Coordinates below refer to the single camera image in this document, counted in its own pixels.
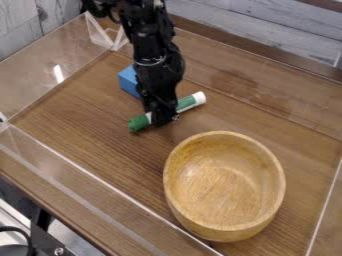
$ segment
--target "wooden bowl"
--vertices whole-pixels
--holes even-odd
[[[174,149],[165,190],[182,225],[207,240],[234,242],[271,222],[286,181],[274,154],[258,141],[233,132],[209,132]]]

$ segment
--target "blue object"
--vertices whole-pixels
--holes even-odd
[[[118,75],[122,89],[129,92],[134,97],[141,99],[141,95],[137,91],[137,73],[134,66],[127,67]]]

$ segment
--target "white wall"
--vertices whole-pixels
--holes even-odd
[[[79,13],[79,0],[0,0],[0,60]]]
[[[296,0],[167,0],[167,5],[179,16],[329,65],[342,50],[342,13]],[[79,12],[80,0],[0,0],[0,60]]]
[[[169,0],[170,12],[333,65],[342,50],[342,13],[296,0]]]

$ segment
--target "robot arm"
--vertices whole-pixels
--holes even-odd
[[[138,92],[145,111],[153,113],[153,124],[162,126],[178,119],[177,85],[183,79],[185,60],[173,43],[174,24],[165,0],[83,0],[86,8],[98,17],[110,16],[121,23],[134,45],[134,68]]]

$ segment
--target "green marker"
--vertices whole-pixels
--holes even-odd
[[[198,92],[178,101],[177,112],[182,112],[203,105],[207,102],[203,92]],[[133,118],[129,122],[129,129],[131,132],[139,132],[151,125],[153,113],[146,113],[142,116]]]

